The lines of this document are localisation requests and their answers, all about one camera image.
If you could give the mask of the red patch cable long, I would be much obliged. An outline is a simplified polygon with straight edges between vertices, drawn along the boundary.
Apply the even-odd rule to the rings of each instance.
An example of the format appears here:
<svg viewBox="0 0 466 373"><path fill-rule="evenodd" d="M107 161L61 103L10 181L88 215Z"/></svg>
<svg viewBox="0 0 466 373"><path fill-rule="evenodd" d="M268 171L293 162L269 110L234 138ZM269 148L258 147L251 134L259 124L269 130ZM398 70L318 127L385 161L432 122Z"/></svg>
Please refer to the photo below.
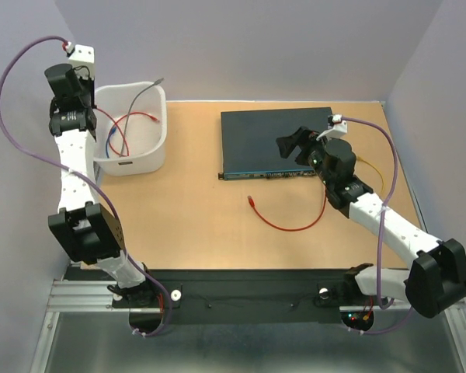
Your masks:
<svg viewBox="0 0 466 373"><path fill-rule="evenodd" d="M121 117L119 120L115 120L110 114L108 114L105 110L102 110L100 108L96 109L98 112L102 113L104 116L106 116L111 122L112 122L112 127L109 129L108 135L106 137L106 142L105 142L105 153L106 157L109 158L109 150L113 152L113 154L118 155L120 157L127 157L130 155L128 150L124 150L125 146L127 145L127 139L126 135L123 133L119 126L119 122L124 118ZM115 135L115 133L118 132L119 135L121 136L121 141L122 141L122 149L117 151L113 145L111 144L111 139Z"/></svg>

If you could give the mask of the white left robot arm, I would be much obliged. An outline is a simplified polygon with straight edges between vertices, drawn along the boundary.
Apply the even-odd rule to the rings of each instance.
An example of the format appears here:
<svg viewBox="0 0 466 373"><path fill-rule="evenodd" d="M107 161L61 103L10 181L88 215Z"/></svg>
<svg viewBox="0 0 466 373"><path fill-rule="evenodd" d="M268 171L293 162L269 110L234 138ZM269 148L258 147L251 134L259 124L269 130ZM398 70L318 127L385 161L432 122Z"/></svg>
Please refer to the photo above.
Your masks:
<svg viewBox="0 0 466 373"><path fill-rule="evenodd" d="M158 289L144 275L145 265L132 264L121 223L96 192L93 81L79 77L70 64L56 64L44 74L54 93L49 128L63 165L61 198L49 229L71 261L96 265L116 281L108 287L116 307L148 307Z"/></svg>

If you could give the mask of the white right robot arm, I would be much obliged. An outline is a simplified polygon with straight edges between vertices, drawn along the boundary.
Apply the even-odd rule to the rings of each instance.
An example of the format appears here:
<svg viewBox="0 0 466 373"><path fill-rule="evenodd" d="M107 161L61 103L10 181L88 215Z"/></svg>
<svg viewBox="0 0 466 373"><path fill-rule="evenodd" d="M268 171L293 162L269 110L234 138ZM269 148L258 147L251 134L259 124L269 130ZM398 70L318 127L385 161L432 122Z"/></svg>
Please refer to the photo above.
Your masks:
<svg viewBox="0 0 466 373"><path fill-rule="evenodd" d="M443 241L414 226L390 209L355 174L356 154L341 138L341 130L322 133L306 127L276 140L280 156L298 149L295 162L310 166L325 186L327 201L349 220L378 238L405 263L404 270L380 263L355 267L342 284L343 297L359 303L368 295L408 302L426 318L433 318L466 297L466 253L455 239Z"/></svg>

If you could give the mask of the white plastic basket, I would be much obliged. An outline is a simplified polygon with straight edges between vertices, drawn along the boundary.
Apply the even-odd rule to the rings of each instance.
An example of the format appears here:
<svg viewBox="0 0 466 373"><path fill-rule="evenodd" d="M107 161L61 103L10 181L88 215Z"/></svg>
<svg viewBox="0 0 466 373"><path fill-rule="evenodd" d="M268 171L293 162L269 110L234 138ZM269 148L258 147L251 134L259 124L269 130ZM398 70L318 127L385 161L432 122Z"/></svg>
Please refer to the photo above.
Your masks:
<svg viewBox="0 0 466 373"><path fill-rule="evenodd" d="M153 173L165 162L167 136L167 107L164 89L153 82L105 85L95 90L96 109L100 108L115 120L124 117L119 126L126 135L130 155L120 157L109 150L105 142L112 122L96 110L96 150L94 160L102 171L111 176ZM113 147L122 149L118 132L111 139Z"/></svg>

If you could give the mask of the dark blue network switch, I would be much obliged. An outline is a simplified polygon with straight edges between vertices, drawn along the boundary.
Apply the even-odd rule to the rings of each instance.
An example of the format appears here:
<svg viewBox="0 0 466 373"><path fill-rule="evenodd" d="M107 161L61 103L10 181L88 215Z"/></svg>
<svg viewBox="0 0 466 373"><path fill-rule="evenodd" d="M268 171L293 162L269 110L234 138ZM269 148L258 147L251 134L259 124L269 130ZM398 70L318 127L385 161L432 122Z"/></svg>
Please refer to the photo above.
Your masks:
<svg viewBox="0 0 466 373"><path fill-rule="evenodd" d="M276 145L278 137L291 135L299 127L322 133L331 115L329 107L221 113L223 171L218 178L233 181L321 176L331 182L350 178L354 174L356 156L342 138L329 139L323 161L316 170L295 162L299 148L282 159Z"/></svg>

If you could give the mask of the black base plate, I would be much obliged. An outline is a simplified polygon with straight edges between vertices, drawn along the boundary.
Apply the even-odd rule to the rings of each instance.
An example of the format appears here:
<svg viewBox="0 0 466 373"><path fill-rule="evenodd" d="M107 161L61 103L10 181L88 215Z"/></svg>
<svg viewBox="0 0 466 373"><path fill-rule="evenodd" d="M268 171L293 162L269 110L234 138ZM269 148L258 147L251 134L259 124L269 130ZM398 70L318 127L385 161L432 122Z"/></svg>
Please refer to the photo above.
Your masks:
<svg viewBox="0 0 466 373"><path fill-rule="evenodd" d="M64 284L70 294L108 296L108 308L127 311L130 327L145 335L170 325L282 322L344 322L367 331L372 311L345 316L341 309L393 298L431 319L449 306L450 282L438 266L418 260L411 270L384 269L381 288L376 273L369 263L348 270L156 270L126 289L101 270L73 267Z"/></svg>

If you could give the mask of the aluminium frame rail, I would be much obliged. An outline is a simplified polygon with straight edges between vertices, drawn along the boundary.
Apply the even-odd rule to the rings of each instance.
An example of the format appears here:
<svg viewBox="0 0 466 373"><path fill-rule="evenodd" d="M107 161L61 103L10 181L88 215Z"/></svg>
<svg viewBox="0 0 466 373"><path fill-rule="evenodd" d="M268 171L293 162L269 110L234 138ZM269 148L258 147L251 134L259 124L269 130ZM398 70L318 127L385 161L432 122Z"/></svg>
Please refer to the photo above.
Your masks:
<svg viewBox="0 0 466 373"><path fill-rule="evenodd" d="M250 309L252 312L289 312L301 309L304 303L319 310L357 307L364 296L351 295L345 284L329 278L323 282L314 279L291 279L282 281L269 278L265 273L260 278L233 278L226 273L220 279L206 280L183 274L177 280L162 281L172 300L172 307L191 312L199 309ZM130 310L150 312L158 307L157 296L144 295L128 301L109 290L111 281L56 281L54 282L47 310L49 312L102 312L104 310Z"/></svg>

